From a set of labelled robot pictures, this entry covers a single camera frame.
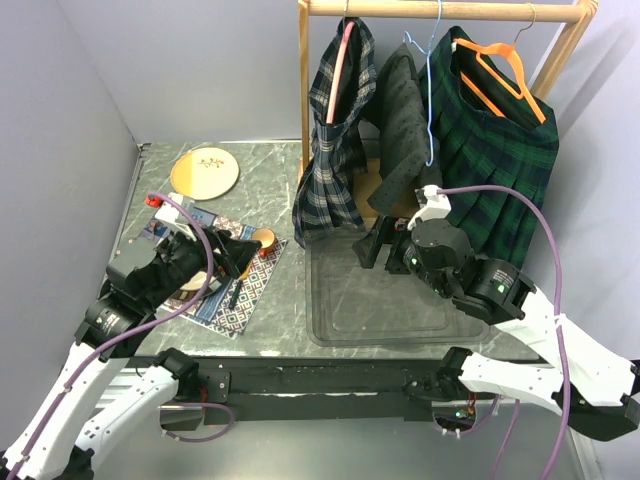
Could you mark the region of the dark grey dotted skirt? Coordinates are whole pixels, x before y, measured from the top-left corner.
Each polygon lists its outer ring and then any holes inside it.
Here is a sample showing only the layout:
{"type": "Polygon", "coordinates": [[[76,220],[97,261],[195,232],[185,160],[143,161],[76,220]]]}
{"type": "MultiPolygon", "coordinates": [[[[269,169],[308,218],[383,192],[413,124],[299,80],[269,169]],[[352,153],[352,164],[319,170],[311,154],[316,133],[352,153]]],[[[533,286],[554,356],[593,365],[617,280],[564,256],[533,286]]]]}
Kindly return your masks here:
{"type": "Polygon", "coordinates": [[[379,130],[381,184],[368,198],[389,215],[405,193],[443,184],[439,143],[431,138],[413,55],[401,44],[377,74],[376,90],[363,118],[379,130]]]}

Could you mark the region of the green navy plaid skirt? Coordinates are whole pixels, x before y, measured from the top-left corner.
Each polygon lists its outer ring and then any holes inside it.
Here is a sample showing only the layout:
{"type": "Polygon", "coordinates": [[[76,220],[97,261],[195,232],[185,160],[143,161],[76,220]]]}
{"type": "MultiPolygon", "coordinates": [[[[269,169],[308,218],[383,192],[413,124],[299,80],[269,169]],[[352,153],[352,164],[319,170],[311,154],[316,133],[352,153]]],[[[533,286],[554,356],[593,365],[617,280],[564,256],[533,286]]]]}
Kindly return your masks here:
{"type": "MultiPolygon", "coordinates": [[[[525,100],[508,93],[515,82],[500,85],[489,74],[489,57],[455,46],[455,39],[466,36],[461,27],[451,27],[431,56],[432,132],[442,185],[504,186],[541,207],[559,150],[555,112],[540,102],[546,118],[540,122],[525,100]]],[[[427,108],[425,66],[418,79],[427,108]]],[[[450,223],[467,233],[476,252],[523,266],[538,224],[523,202],[485,190],[456,194],[450,203],[450,223]]]]}

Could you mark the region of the light blue wire hanger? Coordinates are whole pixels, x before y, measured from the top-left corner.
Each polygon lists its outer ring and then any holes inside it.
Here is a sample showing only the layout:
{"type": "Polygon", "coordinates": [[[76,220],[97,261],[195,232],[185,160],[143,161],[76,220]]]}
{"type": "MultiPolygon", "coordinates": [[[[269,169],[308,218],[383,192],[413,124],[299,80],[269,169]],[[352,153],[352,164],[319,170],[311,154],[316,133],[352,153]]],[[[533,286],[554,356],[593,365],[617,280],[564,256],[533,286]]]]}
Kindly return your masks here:
{"type": "Polygon", "coordinates": [[[436,33],[438,31],[438,27],[440,25],[443,13],[443,1],[437,1],[437,16],[435,26],[432,30],[428,46],[426,49],[422,48],[419,43],[417,43],[411,34],[408,31],[404,31],[403,35],[403,43],[409,46],[413,45],[421,54],[425,56],[425,67],[426,67],[426,79],[427,79],[427,126],[426,131],[429,140],[429,159],[425,161],[425,166],[427,168],[431,167],[435,160],[435,138],[432,132],[432,122],[433,122],[433,93],[432,93],[432,70],[431,70],[431,56],[432,56],[432,47],[433,42],[435,40],[436,33]]]}

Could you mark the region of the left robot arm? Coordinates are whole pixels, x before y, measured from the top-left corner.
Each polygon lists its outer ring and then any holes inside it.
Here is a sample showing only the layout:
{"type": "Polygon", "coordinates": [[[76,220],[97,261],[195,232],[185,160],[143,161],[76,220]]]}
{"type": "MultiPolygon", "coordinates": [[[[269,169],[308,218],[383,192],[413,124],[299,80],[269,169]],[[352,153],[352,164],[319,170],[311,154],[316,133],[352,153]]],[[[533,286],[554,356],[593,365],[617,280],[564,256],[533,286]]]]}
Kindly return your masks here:
{"type": "Polygon", "coordinates": [[[138,413],[188,401],[198,392],[198,364],[175,348],[162,352],[133,388],[100,413],[106,387],[150,331],[157,309],[199,273],[237,279],[260,248],[226,230],[198,227],[160,242],[140,237],[108,264],[99,299],[75,335],[67,360],[21,436],[1,454],[4,479],[90,479],[138,413]]]}

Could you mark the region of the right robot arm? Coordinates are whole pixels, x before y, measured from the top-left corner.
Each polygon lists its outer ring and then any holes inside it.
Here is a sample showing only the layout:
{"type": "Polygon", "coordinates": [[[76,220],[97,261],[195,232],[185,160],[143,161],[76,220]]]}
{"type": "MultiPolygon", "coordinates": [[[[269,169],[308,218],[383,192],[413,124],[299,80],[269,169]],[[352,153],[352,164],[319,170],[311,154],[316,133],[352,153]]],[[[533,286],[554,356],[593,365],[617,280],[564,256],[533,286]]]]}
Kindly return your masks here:
{"type": "Polygon", "coordinates": [[[517,339],[546,363],[531,367],[452,347],[420,384],[428,398],[509,396],[566,414],[572,429],[602,442],[638,429],[638,361],[556,316],[552,301],[516,267],[475,253],[466,233],[445,219],[409,229],[403,218],[380,216],[352,249],[360,266],[371,269],[383,245],[390,247],[388,273],[414,275],[457,310],[517,339]]]}

